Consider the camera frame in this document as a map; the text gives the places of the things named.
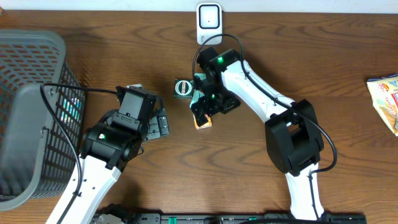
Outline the green Zam-Buk box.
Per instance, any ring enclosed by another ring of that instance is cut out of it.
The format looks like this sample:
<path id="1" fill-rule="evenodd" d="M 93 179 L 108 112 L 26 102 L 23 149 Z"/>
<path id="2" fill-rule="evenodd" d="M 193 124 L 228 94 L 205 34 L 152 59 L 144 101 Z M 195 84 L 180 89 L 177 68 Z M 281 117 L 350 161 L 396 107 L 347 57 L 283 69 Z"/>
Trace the green Zam-Buk box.
<path id="1" fill-rule="evenodd" d="M 191 99 L 193 96 L 193 80 L 175 80 L 174 98 Z"/>

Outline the teal wet wipes pack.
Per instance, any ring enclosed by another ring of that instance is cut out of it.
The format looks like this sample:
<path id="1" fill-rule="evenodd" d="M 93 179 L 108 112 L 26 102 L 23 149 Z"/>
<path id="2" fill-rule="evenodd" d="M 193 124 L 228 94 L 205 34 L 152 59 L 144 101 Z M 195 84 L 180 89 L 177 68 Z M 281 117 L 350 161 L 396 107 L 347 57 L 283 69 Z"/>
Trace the teal wet wipes pack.
<path id="1" fill-rule="evenodd" d="M 199 78 L 200 80 L 204 80 L 206 75 L 204 73 L 196 73 L 195 78 Z M 200 90 L 193 90 L 193 95 L 190 102 L 190 108 L 194 103 L 196 103 L 201 97 L 204 96 L 204 93 Z"/>

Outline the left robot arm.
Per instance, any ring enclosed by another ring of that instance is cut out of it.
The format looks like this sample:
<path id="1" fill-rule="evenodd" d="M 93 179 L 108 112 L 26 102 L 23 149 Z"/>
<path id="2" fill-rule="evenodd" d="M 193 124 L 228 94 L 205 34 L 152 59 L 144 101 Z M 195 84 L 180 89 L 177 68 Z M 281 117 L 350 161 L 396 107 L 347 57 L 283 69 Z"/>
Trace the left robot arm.
<path id="1" fill-rule="evenodd" d="M 88 128 L 76 163 L 48 223 L 90 223 L 104 196 L 127 163 L 143 152 L 142 143 L 169 135 L 162 98 L 142 85 L 118 86 L 120 107 L 107 111 Z"/>

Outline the yellow snack bag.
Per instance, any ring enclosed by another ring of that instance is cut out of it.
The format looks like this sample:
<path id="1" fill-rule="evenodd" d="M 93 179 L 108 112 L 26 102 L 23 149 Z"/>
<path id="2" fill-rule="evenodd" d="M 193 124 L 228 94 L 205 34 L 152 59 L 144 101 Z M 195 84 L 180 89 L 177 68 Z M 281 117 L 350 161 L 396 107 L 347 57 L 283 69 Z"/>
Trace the yellow snack bag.
<path id="1" fill-rule="evenodd" d="M 370 78 L 366 82 L 374 109 L 397 137 L 397 74 Z"/>

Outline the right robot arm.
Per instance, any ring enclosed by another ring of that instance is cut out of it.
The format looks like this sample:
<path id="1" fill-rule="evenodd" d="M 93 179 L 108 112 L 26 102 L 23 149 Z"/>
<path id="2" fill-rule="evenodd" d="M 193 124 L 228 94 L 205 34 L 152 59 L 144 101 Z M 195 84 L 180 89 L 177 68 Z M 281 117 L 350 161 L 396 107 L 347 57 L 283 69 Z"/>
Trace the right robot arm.
<path id="1" fill-rule="evenodd" d="M 197 126 L 206 125 L 217 113 L 247 104 L 264 123 L 272 163 L 286 176 L 291 214 L 296 219 L 319 220 L 325 212 L 317 184 L 324 143 L 311 103 L 295 102 L 279 93 L 233 49 L 222 54 L 212 47 L 201 50 L 193 64 L 202 70 L 193 79 L 201 96 L 190 106 Z"/>

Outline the orange tissue pack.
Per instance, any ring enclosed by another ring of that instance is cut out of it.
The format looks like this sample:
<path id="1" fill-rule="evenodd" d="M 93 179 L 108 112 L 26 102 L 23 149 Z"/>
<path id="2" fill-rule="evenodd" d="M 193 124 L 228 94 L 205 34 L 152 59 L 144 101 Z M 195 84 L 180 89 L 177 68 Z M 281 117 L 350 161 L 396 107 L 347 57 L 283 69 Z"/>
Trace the orange tissue pack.
<path id="1" fill-rule="evenodd" d="M 207 114 L 205 115 L 205 118 L 207 119 L 207 122 L 202 124 L 201 126 L 199 126 L 198 123 L 197 123 L 196 118 L 193 117 L 196 130 L 210 128 L 210 127 L 213 126 L 212 120 Z"/>

